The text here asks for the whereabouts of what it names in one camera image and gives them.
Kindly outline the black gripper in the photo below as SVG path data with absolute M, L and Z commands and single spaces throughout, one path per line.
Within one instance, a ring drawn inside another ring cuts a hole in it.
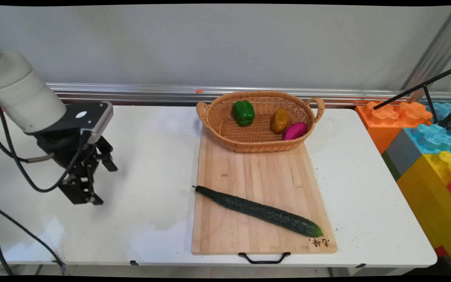
M 73 168 L 68 170 L 68 177 L 58 186 L 61 192 L 73 204 L 102 205 L 104 201 L 94 191 L 94 173 L 99 161 L 107 171 L 116 172 L 111 152 L 113 147 L 107 139 L 100 136 L 93 144 L 82 142 L 80 130 L 61 130 L 36 134 L 37 145 L 47 154 L 54 154 L 52 159 L 62 168 L 68 168 L 74 155 L 80 149 L 80 155 L 74 162 Z

